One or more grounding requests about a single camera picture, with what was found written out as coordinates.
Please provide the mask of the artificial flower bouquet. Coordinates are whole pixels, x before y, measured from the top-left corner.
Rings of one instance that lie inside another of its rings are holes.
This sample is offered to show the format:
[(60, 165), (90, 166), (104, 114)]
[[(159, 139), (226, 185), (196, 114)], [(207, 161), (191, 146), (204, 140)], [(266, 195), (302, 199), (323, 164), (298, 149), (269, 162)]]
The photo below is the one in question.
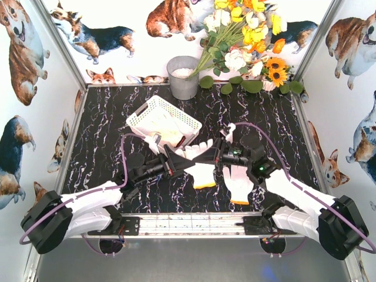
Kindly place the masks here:
[(190, 78), (212, 69), (214, 75), (237, 72), (221, 89), (229, 93), (239, 83), (249, 93), (278, 89), (282, 95), (301, 94), (303, 85), (293, 80), (292, 66), (278, 57), (283, 48), (297, 44), (299, 53), (316, 25), (309, 21), (286, 22), (268, 1), (215, 1), (214, 12), (203, 21), (206, 38)]

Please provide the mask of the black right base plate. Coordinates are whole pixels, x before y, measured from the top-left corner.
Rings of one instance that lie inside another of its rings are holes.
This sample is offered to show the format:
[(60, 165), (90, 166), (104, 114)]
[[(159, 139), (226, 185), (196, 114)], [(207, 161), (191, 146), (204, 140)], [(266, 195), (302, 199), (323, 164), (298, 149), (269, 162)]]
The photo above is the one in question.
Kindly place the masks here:
[(245, 235), (263, 235), (273, 234), (276, 228), (272, 224), (261, 216), (244, 216), (242, 221), (235, 224), (244, 229)]

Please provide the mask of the yellow dotted white glove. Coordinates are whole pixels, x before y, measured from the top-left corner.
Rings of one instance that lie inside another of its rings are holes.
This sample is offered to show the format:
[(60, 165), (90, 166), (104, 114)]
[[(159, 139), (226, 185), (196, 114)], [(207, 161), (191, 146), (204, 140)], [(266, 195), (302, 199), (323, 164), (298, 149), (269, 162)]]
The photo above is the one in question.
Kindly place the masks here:
[[(196, 156), (205, 152), (213, 145), (213, 139), (207, 142), (201, 142), (198, 145), (185, 146), (185, 157), (193, 160)], [(214, 165), (196, 163), (194, 166), (185, 170), (193, 177), (193, 188), (196, 190), (213, 187), (216, 185), (214, 179)]]

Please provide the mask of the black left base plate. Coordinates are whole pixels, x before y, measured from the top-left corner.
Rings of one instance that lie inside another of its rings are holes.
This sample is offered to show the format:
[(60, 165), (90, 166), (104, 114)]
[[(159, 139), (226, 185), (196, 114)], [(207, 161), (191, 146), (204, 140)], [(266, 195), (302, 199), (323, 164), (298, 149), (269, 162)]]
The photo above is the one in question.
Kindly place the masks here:
[(138, 236), (140, 229), (139, 217), (122, 217), (118, 234), (123, 236)]

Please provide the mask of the white perforated storage basket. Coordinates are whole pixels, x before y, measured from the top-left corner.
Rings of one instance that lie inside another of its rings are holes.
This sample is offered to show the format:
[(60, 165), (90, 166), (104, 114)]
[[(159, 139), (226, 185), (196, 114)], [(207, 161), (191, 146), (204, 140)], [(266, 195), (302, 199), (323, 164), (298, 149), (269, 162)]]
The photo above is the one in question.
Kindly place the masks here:
[(158, 95), (152, 96), (126, 119), (132, 132), (140, 136), (159, 135), (159, 147), (189, 145), (199, 134), (201, 122)]

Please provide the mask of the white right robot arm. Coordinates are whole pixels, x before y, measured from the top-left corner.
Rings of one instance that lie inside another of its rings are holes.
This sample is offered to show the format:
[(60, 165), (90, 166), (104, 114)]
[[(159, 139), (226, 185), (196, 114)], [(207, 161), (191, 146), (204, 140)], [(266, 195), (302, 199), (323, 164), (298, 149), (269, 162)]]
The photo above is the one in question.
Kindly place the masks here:
[(294, 205), (290, 208), (276, 203), (262, 212), (261, 222), (272, 229), (304, 235), (338, 260), (346, 259), (354, 249), (361, 250), (364, 241), (370, 245), (367, 252), (375, 253), (366, 224), (351, 198), (330, 196), (290, 176), (285, 163), (277, 165), (267, 157), (257, 135), (244, 135), (240, 147), (233, 147), (236, 126), (231, 123), (222, 137), (209, 142), (193, 158), (195, 163), (222, 171), (232, 203), (248, 204), (253, 188), (261, 187)]

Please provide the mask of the cream knit glove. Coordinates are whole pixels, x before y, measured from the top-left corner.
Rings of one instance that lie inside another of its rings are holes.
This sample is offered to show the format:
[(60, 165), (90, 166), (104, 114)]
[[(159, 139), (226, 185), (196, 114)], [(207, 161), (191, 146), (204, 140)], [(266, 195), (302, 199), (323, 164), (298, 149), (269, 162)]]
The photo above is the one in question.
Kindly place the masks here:
[(169, 113), (154, 117), (149, 129), (149, 136), (159, 135), (162, 141), (170, 143), (173, 147), (179, 147), (186, 140), (186, 136)]

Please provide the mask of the white glove orange cuff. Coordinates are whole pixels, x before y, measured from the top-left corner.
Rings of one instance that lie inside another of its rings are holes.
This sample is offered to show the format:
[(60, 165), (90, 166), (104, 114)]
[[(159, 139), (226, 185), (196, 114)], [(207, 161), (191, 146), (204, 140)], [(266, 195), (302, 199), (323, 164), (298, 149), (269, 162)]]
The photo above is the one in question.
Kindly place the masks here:
[(247, 168), (243, 166), (223, 167), (224, 183), (230, 191), (230, 201), (234, 204), (249, 204), (248, 195), (252, 192), (254, 184), (246, 172)]

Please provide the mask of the grey metal bucket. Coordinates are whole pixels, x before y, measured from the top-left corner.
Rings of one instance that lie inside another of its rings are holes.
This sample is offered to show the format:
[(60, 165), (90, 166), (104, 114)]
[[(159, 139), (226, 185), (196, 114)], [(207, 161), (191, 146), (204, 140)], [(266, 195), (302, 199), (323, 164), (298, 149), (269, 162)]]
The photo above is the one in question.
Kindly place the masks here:
[(176, 56), (168, 61), (166, 69), (172, 95), (178, 100), (195, 97), (199, 87), (199, 74), (195, 72), (198, 59), (192, 56)]

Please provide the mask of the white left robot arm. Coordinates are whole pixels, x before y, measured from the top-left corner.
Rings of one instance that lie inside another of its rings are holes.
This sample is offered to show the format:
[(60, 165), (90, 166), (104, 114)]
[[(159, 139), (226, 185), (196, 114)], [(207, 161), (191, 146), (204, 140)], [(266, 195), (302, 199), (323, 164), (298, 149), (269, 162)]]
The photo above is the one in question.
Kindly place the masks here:
[(45, 193), (21, 221), (24, 233), (19, 239), (20, 244), (31, 244), (38, 254), (46, 254), (74, 236), (84, 236), (93, 231), (104, 235), (120, 231), (125, 218), (115, 209), (115, 205), (122, 199), (127, 184), (138, 184), (160, 175), (173, 177), (195, 164), (168, 146), (164, 150), (157, 159), (128, 170), (122, 149), (122, 184), (108, 180), (74, 194)]

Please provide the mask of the aluminium front rail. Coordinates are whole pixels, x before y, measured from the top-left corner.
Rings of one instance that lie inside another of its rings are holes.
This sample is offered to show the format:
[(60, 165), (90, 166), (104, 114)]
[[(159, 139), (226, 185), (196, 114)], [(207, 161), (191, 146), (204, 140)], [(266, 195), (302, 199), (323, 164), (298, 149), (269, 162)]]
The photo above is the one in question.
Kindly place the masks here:
[(117, 229), (102, 233), (92, 231), (88, 238), (99, 239), (207, 239), (245, 238), (263, 235), (245, 235), (244, 229), (236, 226), (244, 216), (261, 216), (260, 212), (214, 212), (214, 213), (145, 213), (122, 214), (123, 217), (139, 217), (138, 236), (119, 235)]

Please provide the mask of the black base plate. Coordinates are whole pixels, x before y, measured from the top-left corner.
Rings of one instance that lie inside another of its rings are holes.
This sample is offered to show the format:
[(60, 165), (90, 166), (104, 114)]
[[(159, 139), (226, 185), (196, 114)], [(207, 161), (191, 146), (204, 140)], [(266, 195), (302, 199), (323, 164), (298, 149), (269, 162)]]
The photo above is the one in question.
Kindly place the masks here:
[(245, 235), (263, 235), (273, 234), (276, 228), (272, 224), (261, 216), (244, 216), (242, 221), (235, 224), (244, 229)]
[(122, 217), (118, 234), (123, 236), (138, 236), (140, 229), (139, 217)]

